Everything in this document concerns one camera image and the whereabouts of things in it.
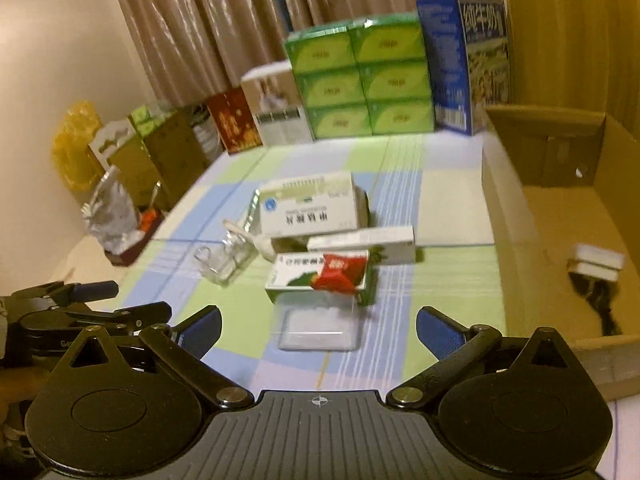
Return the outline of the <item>person left hand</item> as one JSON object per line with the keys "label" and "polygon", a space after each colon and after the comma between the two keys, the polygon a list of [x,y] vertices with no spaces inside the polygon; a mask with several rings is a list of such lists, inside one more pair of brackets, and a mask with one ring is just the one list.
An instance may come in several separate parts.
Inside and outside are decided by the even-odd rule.
{"label": "person left hand", "polygon": [[21,404],[35,400],[50,373],[41,367],[9,368],[0,373],[1,446],[24,436]]}

